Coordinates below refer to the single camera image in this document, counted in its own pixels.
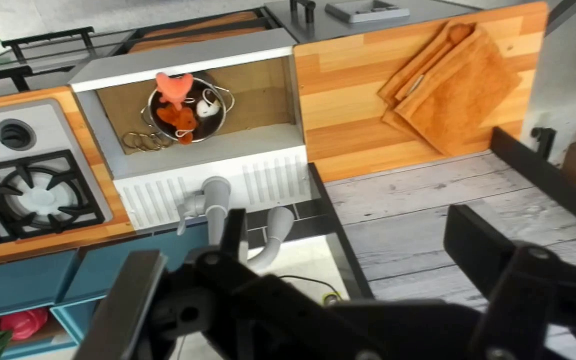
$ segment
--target wooden floor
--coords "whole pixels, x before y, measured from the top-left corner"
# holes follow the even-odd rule
[[[465,203],[508,239],[546,246],[576,264],[576,217],[491,152],[326,184],[377,299],[487,301],[442,246],[448,205]],[[551,326],[548,346],[576,360],[576,340]]]

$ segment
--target stainless steel pot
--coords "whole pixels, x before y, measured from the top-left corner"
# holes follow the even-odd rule
[[[195,118],[197,120],[197,127],[192,131],[192,142],[200,142],[205,141],[206,139],[212,137],[219,129],[222,128],[224,125],[224,121],[226,121],[226,114],[233,108],[235,104],[235,97],[233,93],[228,90],[224,89],[220,86],[213,85],[207,80],[203,80],[199,77],[194,77],[194,81],[192,82],[192,88],[190,89],[189,93],[197,93],[201,94],[204,89],[209,89],[217,98],[216,101],[219,101],[221,104],[221,108],[217,114],[205,117],[205,118]],[[230,105],[226,107],[226,102],[224,102],[224,97],[220,92],[225,92],[230,96]],[[157,109],[166,107],[169,103],[161,102],[160,98],[162,97],[162,93],[157,91],[156,89],[150,94],[148,98],[148,104],[146,107],[141,109],[141,118],[146,123],[146,125],[157,129],[160,133],[169,137],[170,139],[176,141],[178,137],[176,136],[177,129],[160,119],[157,115]],[[196,99],[193,103],[187,104],[187,106],[192,108],[192,112],[195,112],[195,107],[197,101],[200,98]]]

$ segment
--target gray tray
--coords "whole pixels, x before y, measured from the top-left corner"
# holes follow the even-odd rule
[[[326,12],[345,23],[363,23],[386,19],[406,18],[410,9],[381,0],[359,0],[327,3]]]

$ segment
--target blue cabinet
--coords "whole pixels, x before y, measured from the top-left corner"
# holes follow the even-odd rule
[[[2,360],[11,360],[48,351],[73,347],[85,337],[94,310],[132,251],[159,250],[167,256],[167,269],[179,268],[194,249],[208,244],[205,223],[186,229],[118,243],[85,254],[64,251],[0,265],[0,316],[34,308],[50,308],[52,317],[46,324],[53,333],[37,333],[36,341],[11,344]]]

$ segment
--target folded cloth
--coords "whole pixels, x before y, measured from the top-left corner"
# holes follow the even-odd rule
[[[444,155],[461,154],[482,121],[521,78],[479,25],[405,90],[394,112]]]
[[[421,135],[404,118],[394,111],[395,107],[405,98],[406,94],[417,86],[432,66],[436,65],[450,50],[474,30],[474,25],[466,25],[455,21],[448,21],[441,32],[416,55],[406,66],[395,75],[377,93],[386,103],[388,109],[381,121],[392,126],[414,139]]]

